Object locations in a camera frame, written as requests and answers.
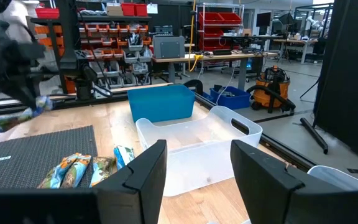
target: black rubber mat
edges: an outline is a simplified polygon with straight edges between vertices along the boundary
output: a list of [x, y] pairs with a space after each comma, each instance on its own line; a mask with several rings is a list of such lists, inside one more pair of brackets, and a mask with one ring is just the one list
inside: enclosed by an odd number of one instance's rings
[[[93, 127], [0, 142], [0, 188], [34, 188], [64, 157], [76, 152], [97, 156]], [[92, 160], [78, 187], [89, 187]]]

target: granola bar wrapper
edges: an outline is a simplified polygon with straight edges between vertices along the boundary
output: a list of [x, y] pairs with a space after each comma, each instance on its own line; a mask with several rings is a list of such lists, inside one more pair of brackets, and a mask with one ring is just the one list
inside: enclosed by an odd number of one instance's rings
[[94, 157], [93, 158], [93, 175], [89, 187], [94, 187], [112, 174], [114, 165], [113, 157]]
[[35, 104], [37, 105], [35, 110], [27, 108], [20, 113], [0, 115], [0, 133], [4, 133], [21, 123], [36, 118], [43, 112], [50, 111], [53, 108], [53, 102], [49, 96], [38, 96]]
[[37, 187], [39, 189], [58, 189], [60, 187], [60, 184], [62, 184], [62, 180], [68, 171], [68, 169], [71, 167], [71, 165], [74, 164], [74, 162], [77, 160], [78, 156], [80, 156], [80, 153], [73, 154], [71, 156], [63, 158], [61, 163], [54, 167], [52, 170], [50, 170], [44, 178], [44, 180], [41, 182], [41, 184]]
[[79, 155], [74, 164], [67, 171], [60, 188], [74, 188], [80, 183], [92, 156]]
[[114, 155], [117, 159], [117, 170], [135, 159], [134, 149], [131, 147], [117, 146], [114, 148]]

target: orange shop vacuum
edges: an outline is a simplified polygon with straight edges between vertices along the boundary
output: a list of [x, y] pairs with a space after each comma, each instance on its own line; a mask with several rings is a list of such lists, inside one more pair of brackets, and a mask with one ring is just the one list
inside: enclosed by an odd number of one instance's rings
[[288, 88], [290, 77], [284, 70], [274, 65], [266, 68], [265, 73], [261, 73], [256, 79], [256, 85], [250, 87], [247, 92], [254, 94], [251, 100], [251, 108], [259, 110], [266, 107], [268, 113], [273, 113], [273, 108], [281, 108], [284, 111], [295, 109], [295, 105], [288, 99]]

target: blue container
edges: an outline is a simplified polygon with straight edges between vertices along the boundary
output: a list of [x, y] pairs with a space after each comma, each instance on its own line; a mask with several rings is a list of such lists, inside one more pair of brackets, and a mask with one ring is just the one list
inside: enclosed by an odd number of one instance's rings
[[[215, 91], [213, 88], [210, 88], [210, 90], [211, 96], [214, 99], [213, 102], [216, 102], [220, 93]], [[225, 91], [231, 92], [235, 96], [226, 97], [222, 94], [219, 98], [219, 106], [225, 106], [231, 110], [249, 107], [249, 98], [251, 96], [249, 93], [239, 90], [233, 86], [228, 86]]]
[[170, 85], [128, 91], [134, 122], [147, 118], [151, 122], [189, 118], [195, 94], [184, 85]]
[[211, 95], [209, 95], [208, 93], [203, 92], [203, 97], [206, 98], [207, 100], [209, 100], [209, 101], [215, 103], [214, 98], [213, 98]]

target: gray equipment box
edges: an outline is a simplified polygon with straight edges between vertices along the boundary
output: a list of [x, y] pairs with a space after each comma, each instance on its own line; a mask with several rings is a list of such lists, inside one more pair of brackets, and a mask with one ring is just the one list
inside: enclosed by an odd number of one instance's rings
[[185, 38], [179, 37], [154, 37], [154, 57], [156, 59], [185, 57]]

